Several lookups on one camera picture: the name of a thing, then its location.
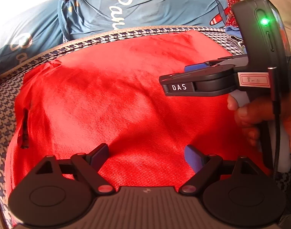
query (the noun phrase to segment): glowing green light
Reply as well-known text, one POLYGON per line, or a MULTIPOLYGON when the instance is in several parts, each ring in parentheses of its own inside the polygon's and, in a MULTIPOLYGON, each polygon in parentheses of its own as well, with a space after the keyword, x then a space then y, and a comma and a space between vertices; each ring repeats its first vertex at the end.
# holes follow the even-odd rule
POLYGON ((261 20, 261 24, 264 25, 264 26, 266 26, 268 23, 269 23, 269 19, 267 19, 267 18, 263 18, 261 20))

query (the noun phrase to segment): red fabric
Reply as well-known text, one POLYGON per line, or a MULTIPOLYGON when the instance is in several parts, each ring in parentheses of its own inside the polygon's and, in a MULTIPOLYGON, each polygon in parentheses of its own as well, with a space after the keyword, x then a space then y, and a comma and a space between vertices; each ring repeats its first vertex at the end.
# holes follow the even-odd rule
POLYGON ((226 26, 238 27, 237 21, 235 20, 235 16, 231 10, 231 6, 237 2, 240 2, 240 0, 227 0, 227 2, 228 2, 229 12, 228 12, 228 18, 226 21, 226 26))
POLYGON ((45 155, 69 158, 102 142, 110 158, 100 174, 118 187, 178 188, 194 173, 193 144, 226 159, 247 155, 264 169, 227 109, 227 96, 166 97, 160 75, 230 54, 196 31, 91 46, 25 75, 15 101, 17 128, 6 157, 7 195, 45 155), (27 124, 29 148, 22 149, 27 124))

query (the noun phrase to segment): silver screw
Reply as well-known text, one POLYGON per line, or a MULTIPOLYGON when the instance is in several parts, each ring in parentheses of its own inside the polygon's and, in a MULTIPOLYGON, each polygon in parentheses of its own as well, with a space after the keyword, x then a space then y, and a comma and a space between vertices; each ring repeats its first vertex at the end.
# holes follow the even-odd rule
POLYGON ((196 191, 196 187, 193 185, 185 185, 181 188, 181 190, 185 193, 193 193, 196 191))
POLYGON ((146 188, 146 189, 143 190, 143 192, 149 193, 149 192, 151 192, 151 190, 149 188, 146 188))
POLYGON ((101 193, 109 193, 113 190, 113 187, 106 184, 106 185, 101 185, 99 186, 98 188, 98 191, 101 192, 101 193))

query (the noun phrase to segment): gray ribbed plate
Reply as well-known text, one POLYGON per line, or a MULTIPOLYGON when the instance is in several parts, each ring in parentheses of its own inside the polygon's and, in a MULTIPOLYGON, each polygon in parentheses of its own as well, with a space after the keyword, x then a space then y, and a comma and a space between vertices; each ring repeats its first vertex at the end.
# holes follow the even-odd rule
MULTIPOLYGON (((173 187, 121 187, 101 196, 80 220, 63 229, 230 229, 211 217, 195 197, 173 187)), ((18 225, 15 229, 27 229, 18 225)), ((271 225, 266 229, 279 229, 271 225)))

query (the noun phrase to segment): black cable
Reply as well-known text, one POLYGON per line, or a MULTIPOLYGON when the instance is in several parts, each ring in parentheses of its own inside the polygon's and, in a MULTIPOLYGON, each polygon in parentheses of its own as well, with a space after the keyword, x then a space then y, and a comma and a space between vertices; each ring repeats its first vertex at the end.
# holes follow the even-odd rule
POLYGON ((273 113, 275 115, 275 131, 276 131, 276 148, 275 148, 275 159, 274 159, 274 170, 273 170, 273 180, 276 180, 276 175, 278 172, 279 163, 279 153, 280 153, 280 114, 281 114, 281 98, 279 91, 278 82, 278 71, 277 67, 268 68, 270 85, 271 85, 271 100, 273 106, 273 113))

